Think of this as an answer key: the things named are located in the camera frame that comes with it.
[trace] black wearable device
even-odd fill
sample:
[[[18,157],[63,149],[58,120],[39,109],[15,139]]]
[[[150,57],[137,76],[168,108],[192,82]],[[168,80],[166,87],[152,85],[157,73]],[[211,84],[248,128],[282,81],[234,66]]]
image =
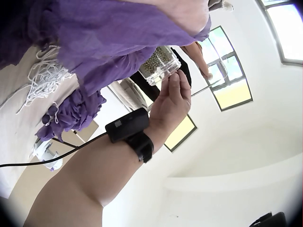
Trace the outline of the black wearable device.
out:
[[[154,145],[143,132],[149,125],[148,113],[144,108],[137,109],[105,126],[112,143],[124,140],[138,155],[139,161],[148,162]]]
[[[125,142],[136,152],[139,161],[147,163],[152,158],[154,145],[151,139],[143,131],[125,139]]]

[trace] metal rod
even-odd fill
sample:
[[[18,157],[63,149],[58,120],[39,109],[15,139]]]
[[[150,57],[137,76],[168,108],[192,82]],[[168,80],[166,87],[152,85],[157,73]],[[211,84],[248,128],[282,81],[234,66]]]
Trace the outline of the metal rod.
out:
[[[70,143],[67,143],[67,142],[61,142],[60,140],[58,140],[57,138],[52,138],[52,140],[54,140],[54,141],[57,141],[57,142],[59,142],[59,143],[63,143],[64,145],[67,145],[67,146],[70,146],[70,147],[72,147],[72,148],[76,148],[77,146],[75,146],[75,145],[72,145],[72,144],[70,144]]]
[[[201,92],[205,91],[206,89],[210,88],[211,86],[213,86],[214,84],[218,83],[219,81],[221,81],[221,80],[225,79],[225,78],[227,77],[227,75],[228,75],[228,72],[227,72],[226,66],[225,66],[225,64],[223,63],[223,60],[222,60],[222,58],[220,57],[220,54],[218,53],[217,49],[216,49],[216,48],[215,48],[215,46],[212,44],[212,42],[210,41],[210,39],[208,39],[208,40],[209,40],[209,42],[211,43],[211,45],[213,46],[213,48],[215,49],[215,51],[216,51],[217,55],[219,56],[220,63],[221,63],[221,65],[222,65],[222,67],[223,67],[223,70],[224,70],[225,76],[224,76],[223,78],[221,78],[220,80],[217,80],[216,82],[214,82],[214,83],[212,83],[212,84],[210,84],[210,85],[208,85],[208,86],[206,86],[206,87],[202,88],[201,90],[199,90],[199,91],[197,91],[197,92],[193,93],[193,94],[191,95],[192,97],[194,97],[195,95],[197,95],[197,94],[199,94],[199,93],[201,93]]]

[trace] glass window pane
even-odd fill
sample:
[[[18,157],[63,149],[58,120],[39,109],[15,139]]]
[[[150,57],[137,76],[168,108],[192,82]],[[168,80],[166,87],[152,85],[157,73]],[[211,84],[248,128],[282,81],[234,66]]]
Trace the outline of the glass window pane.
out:
[[[246,79],[214,91],[221,109],[251,99]]]
[[[225,59],[223,63],[227,69],[228,78],[230,81],[243,75],[235,56]]]
[[[202,47],[202,54],[206,64],[209,64],[217,59],[219,56],[215,51],[214,47],[211,45],[209,39],[205,39],[203,42],[198,42]]]
[[[303,60],[303,23],[293,5],[282,5],[267,10],[275,26],[284,57]]]
[[[217,80],[223,78],[223,75],[220,72],[217,64],[210,66],[208,68],[208,71],[209,71],[209,73],[212,73],[212,75],[213,75],[212,80],[209,80],[210,84],[212,84],[212,83],[216,82]],[[223,79],[223,80],[220,80],[218,83],[214,84],[212,87],[216,87],[216,86],[218,86],[220,84],[224,84],[224,83],[225,83],[225,80]]]
[[[215,46],[220,57],[223,57],[224,55],[234,51],[226,35],[220,27],[216,28],[215,30],[209,33],[209,39]]]
[[[262,0],[263,5],[272,5],[281,2],[287,2],[288,0]]]
[[[178,125],[178,127],[170,134],[168,139],[165,141],[165,145],[173,150],[175,146],[185,138],[189,133],[193,132],[195,125],[188,116]]]

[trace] black wrist strap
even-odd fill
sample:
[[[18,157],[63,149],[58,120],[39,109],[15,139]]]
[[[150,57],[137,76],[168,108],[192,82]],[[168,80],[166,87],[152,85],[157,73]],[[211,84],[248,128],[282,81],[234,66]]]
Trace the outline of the black wrist strap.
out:
[[[152,158],[154,144],[143,131],[126,138],[125,142],[136,152],[139,161],[147,163]]]

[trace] purple fabric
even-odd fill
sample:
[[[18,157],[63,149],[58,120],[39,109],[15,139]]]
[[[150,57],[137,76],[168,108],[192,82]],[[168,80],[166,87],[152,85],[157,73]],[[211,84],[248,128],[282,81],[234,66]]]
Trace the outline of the purple fabric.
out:
[[[80,131],[87,127],[105,102],[106,99],[99,91],[88,96],[83,88],[76,89],[59,106],[58,124],[53,120],[48,126],[40,128],[36,135],[42,141],[50,140],[54,136],[58,136],[62,141],[63,131],[71,129]]]
[[[0,70],[17,65],[28,48],[47,47],[57,40],[59,4],[54,0],[26,0],[16,6],[0,30]]]
[[[58,60],[81,89],[59,107],[59,123],[42,127],[49,140],[89,125],[105,99],[100,89],[130,77],[157,46],[186,46],[208,37],[211,20],[191,37],[157,7],[117,0],[24,0],[22,13],[0,31],[0,69],[18,64],[27,49],[59,40]]]
[[[116,0],[59,0],[58,59],[88,94],[130,77],[157,46],[186,46],[208,37],[211,21],[191,37],[157,7]]]

